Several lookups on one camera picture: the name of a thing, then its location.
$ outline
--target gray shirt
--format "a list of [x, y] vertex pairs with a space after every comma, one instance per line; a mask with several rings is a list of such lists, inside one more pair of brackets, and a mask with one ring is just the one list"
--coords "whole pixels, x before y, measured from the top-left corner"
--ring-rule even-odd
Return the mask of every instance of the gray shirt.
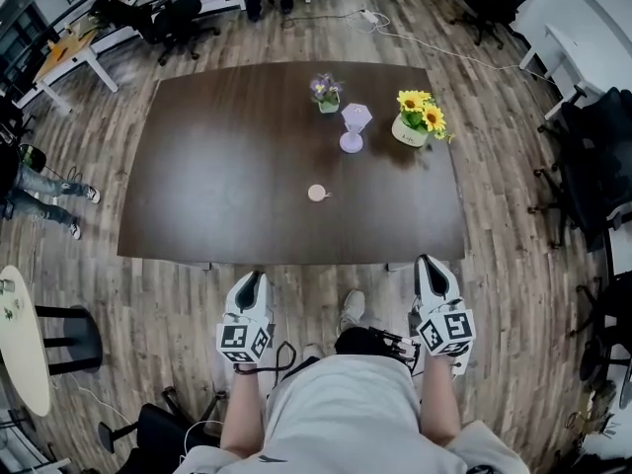
[[482, 422], [446, 448], [420, 434], [411, 374], [392, 358], [335, 355], [283, 381], [270, 396], [264, 448], [246, 458], [193, 448], [175, 474], [465, 474], [489, 465], [528, 469]]

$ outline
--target round white table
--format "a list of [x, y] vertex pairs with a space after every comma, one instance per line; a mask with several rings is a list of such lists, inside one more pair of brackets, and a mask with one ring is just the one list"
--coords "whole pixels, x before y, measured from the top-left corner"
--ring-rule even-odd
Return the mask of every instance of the round white table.
[[[4, 364], [27, 407], [45, 416], [50, 410], [51, 375], [96, 371], [101, 366], [99, 330], [83, 307], [34, 306], [27, 284], [13, 266], [0, 273], [0, 290], [0, 352]], [[65, 318], [65, 337], [43, 339], [38, 317]], [[48, 364], [45, 349], [59, 347], [67, 347], [73, 361]]]

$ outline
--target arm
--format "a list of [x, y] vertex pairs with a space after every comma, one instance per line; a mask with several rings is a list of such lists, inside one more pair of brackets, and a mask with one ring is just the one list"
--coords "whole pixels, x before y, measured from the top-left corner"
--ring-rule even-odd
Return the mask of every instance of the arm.
[[435, 444], [447, 445], [461, 432], [461, 417], [452, 390], [447, 356], [426, 354], [422, 386], [422, 434]]
[[219, 447], [240, 458], [248, 458], [261, 451], [263, 444], [264, 424], [258, 376], [235, 374]]

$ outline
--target white desk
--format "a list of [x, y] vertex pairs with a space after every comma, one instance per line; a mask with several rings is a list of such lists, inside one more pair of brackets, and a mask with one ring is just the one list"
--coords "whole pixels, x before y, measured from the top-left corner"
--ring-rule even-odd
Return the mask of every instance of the white desk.
[[46, 416], [50, 410], [48, 364], [36, 309], [15, 267], [5, 267], [0, 279], [8, 279], [15, 286], [14, 291], [0, 295], [0, 351], [4, 364], [27, 407], [38, 416]]
[[[632, 86], [632, 58], [626, 58], [624, 55], [613, 58], [608, 55], [608, 51], [601, 50], [599, 44], [571, 39], [553, 25], [546, 24], [545, 29], [546, 36], [553, 38], [563, 51], [563, 54], [558, 56], [557, 62], [544, 75], [547, 79], [568, 59], [580, 77], [578, 83], [580, 88], [602, 95], [613, 86], [620, 88]], [[532, 47], [520, 62], [521, 69], [526, 68], [535, 53], [535, 47]], [[621, 68], [622, 64], [627, 64], [628, 68]], [[562, 104], [571, 100], [573, 95], [575, 95], [575, 88], [564, 94], [564, 98], [546, 114], [545, 119], [553, 118]]]

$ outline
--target table top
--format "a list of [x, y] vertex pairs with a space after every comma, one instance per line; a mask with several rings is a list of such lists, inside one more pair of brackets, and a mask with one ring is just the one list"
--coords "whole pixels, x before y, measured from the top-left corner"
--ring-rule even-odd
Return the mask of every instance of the table top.
[[551, 24], [545, 26], [593, 91], [605, 93], [613, 86], [632, 89], [632, 57], [621, 44], [611, 44], [606, 51], [590, 38], [572, 39]]
[[80, 39], [77, 38], [76, 34], [66, 35], [62, 37], [55, 45], [55, 47], [58, 47], [61, 50], [65, 49], [65, 51], [58, 58], [55, 58], [54, 54], [50, 52], [46, 57], [46, 61], [39, 69], [38, 74], [35, 77], [35, 81], [41, 81], [57, 66], [72, 58], [75, 54], [81, 52], [86, 47], [90, 47], [90, 43], [92, 42], [92, 40], [94, 40], [96, 35], [97, 31], [93, 30], [92, 32], [88, 32]]
[[15, 267], [5, 267], [0, 279], [15, 285], [15, 291], [0, 294], [0, 352], [18, 395], [31, 411], [45, 416], [50, 410], [50, 387], [38, 315]]
[[[343, 82], [341, 110], [373, 120], [354, 155], [341, 112], [322, 115], [310, 81]], [[334, 265], [464, 256], [448, 145], [396, 140], [399, 90], [431, 91], [423, 69], [267, 63], [162, 81], [129, 178], [118, 254], [232, 264]], [[321, 184], [332, 194], [309, 200]]]

